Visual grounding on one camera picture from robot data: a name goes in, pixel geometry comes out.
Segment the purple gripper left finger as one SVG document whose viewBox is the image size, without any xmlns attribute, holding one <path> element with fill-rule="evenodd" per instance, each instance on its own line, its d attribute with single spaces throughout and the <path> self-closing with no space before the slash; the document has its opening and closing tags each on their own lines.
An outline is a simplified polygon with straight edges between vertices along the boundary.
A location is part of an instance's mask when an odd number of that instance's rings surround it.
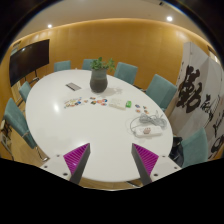
<svg viewBox="0 0 224 224">
<path fill-rule="evenodd" d="M 90 155 L 90 144 L 84 144 L 64 155 L 64 160 L 71 172 L 70 181 L 78 184 L 81 180 Z"/>
</svg>

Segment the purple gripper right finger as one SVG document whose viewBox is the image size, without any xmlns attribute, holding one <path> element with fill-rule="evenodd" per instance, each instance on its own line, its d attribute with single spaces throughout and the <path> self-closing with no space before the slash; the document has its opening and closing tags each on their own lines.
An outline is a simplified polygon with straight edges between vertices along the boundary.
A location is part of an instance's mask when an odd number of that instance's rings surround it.
<svg viewBox="0 0 224 224">
<path fill-rule="evenodd" d="M 150 175 L 159 156 L 137 144 L 132 144 L 131 153 L 138 169 L 142 184 L 150 184 L 152 182 Z"/>
</svg>

